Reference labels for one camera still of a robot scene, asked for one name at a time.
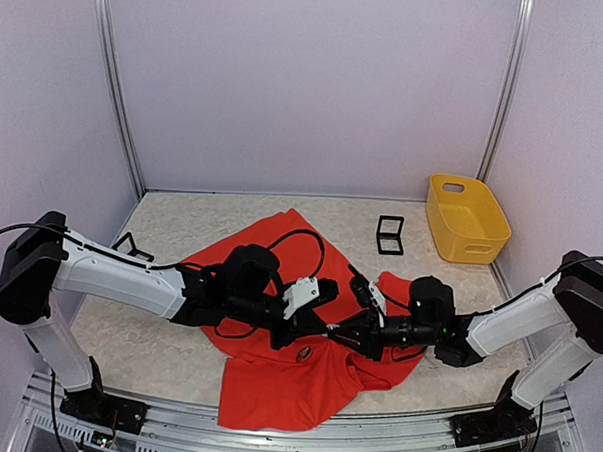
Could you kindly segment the white round brooch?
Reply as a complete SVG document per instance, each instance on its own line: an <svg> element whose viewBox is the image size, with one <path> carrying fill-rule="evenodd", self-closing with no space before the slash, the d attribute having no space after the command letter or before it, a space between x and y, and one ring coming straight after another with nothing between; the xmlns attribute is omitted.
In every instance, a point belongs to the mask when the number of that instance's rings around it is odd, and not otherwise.
<svg viewBox="0 0 603 452"><path fill-rule="evenodd" d="M309 360L314 354L314 350L312 349L311 346L305 346L303 347L297 354L296 357L296 362L297 363L304 363L305 361Z"/></svg>

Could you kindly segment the red t-shirt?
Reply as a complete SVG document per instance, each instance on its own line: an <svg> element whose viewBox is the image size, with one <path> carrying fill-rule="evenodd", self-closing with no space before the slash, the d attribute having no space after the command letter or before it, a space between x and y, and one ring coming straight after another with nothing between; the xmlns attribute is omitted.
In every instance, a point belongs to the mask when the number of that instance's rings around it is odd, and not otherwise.
<svg viewBox="0 0 603 452"><path fill-rule="evenodd" d="M311 237L313 226L295 210L279 212L189 256L201 266L221 263L239 245L274 245L284 282L318 271L334 279L340 291L335 301L317 309L327 323L336 324L360 308L349 287L349 262L327 240ZM275 245L276 239L283 242ZM206 327L208 339L228 356L223 370L218 423L239 430L310 430L346 408L370 390L387 391L406 380L424 352L414 346L388 350L373 361L324 338L298 341L280 350L270 348L264 329L254 334L247 325L226 319L216 329ZM297 363L305 346L314 350Z"/></svg>

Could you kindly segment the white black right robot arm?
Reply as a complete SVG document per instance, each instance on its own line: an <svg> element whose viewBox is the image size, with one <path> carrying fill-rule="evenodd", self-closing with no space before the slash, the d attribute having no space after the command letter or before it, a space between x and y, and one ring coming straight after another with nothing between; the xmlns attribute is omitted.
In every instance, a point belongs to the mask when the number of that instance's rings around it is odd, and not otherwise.
<svg viewBox="0 0 603 452"><path fill-rule="evenodd" d="M490 409L452 417L458 447L539 430L535 408L603 355L603 256L570 251L551 275L497 307L468 315L456 314L453 290L434 277L411 282L405 317L387 315L386 296L361 274L350 285L363 310L332 327L329 337L374 361L387 348L425 346L447 366L468 367L534 333L565 327L535 361L507 378Z"/></svg>

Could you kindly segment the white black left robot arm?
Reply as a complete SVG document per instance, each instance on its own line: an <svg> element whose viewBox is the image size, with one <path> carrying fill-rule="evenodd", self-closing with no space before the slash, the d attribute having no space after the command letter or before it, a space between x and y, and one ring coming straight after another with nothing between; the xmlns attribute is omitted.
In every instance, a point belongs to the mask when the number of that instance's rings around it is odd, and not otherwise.
<svg viewBox="0 0 603 452"><path fill-rule="evenodd" d="M55 290L81 292L143 309L173 324L217 327L225 319L265 329L274 350L326 333L318 307L335 300L331 279L285 283L271 250L240 245L223 263L157 265L129 258L69 230L51 211L20 231L0 271L0 317L24 331L64 390L61 412L115 431L138 433L147 407L109 395L98 364L86 355L58 308Z"/></svg>

